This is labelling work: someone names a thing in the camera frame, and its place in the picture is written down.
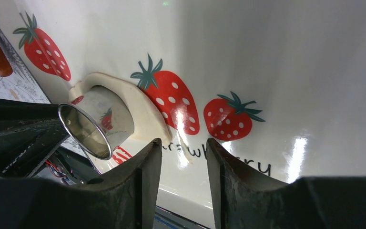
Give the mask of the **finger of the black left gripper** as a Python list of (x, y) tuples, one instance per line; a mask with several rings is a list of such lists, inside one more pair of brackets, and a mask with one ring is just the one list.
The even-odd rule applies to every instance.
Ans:
[(32, 177), (68, 137), (58, 105), (0, 99), (0, 177)]

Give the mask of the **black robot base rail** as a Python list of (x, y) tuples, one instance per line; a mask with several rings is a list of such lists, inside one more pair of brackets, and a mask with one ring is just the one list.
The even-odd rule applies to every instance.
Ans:
[[(39, 168), (36, 176), (70, 186), (83, 184), (98, 175), (99, 173), (87, 158), (64, 147), (59, 147)], [(205, 226), (157, 206), (153, 228), (204, 229)]]

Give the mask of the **small dough piece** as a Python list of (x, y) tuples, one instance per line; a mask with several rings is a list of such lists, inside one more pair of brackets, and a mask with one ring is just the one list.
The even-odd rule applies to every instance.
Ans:
[(150, 142), (160, 138), (164, 145), (171, 143), (173, 137), (164, 116), (146, 94), (130, 82), (104, 73), (91, 73), (69, 90), (69, 99), (77, 98), (94, 86), (107, 88), (126, 104), (134, 122), (134, 133), (130, 139)]

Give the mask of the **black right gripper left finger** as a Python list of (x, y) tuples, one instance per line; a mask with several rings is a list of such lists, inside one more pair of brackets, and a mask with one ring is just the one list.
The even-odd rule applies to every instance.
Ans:
[(86, 184), (0, 178), (0, 229), (150, 229), (161, 165), (156, 138)]

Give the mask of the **square strawberry ceramic plate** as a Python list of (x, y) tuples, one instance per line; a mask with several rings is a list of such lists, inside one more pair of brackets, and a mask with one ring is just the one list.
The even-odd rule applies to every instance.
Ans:
[(261, 173), (366, 176), (366, 0), (0, 0), (53, 103), (88, 74), (148, 88), (170, 122), (158, 206), (214, 228), (214, 137)]

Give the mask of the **silver tape roll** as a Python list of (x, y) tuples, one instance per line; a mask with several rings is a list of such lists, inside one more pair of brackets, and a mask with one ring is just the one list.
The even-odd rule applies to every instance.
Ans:
[(64, 128), (87, 153), (100, 160), (134, 133), (132, 115), (116, 93), (95, 86), (72, 102), (58, 107)]

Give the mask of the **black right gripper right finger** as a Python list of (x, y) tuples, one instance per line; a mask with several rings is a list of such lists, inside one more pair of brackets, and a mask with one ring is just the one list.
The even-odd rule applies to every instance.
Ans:
[(212, 138), (206, 154), (218, 229), (366, 229), (366, 177), (302, 177), (287, 184)]

